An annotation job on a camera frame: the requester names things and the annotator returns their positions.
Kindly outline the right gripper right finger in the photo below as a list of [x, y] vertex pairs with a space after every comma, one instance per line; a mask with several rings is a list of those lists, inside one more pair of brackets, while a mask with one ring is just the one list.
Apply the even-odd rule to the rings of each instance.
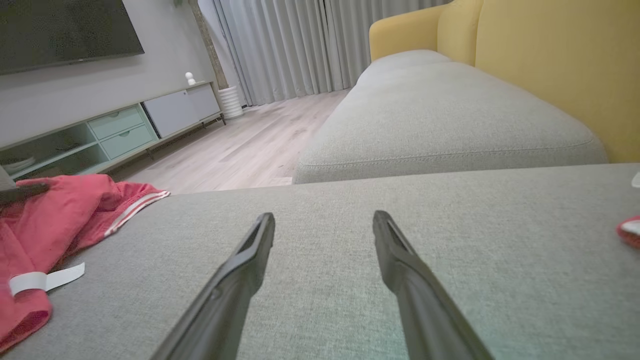
[[491, 360], [489, 349], [393, 217], [375, 211], [372, 230], [382, 281], [396, 296], [410, 359]]

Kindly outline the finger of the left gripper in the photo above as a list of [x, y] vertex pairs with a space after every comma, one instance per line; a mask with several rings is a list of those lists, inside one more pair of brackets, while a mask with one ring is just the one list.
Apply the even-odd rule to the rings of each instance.
[[0, 191], [0, 207], [8, 207], [40, 194], [46, 193], [50, 186], [46, 183], [28, 184]]

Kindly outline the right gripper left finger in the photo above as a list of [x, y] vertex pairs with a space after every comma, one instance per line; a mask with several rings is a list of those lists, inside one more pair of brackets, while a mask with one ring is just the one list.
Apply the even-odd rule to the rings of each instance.
[[234, 360], [251, 298], [263, 284], [275, 218], [260, 214], [152, 355], [154, 360]]

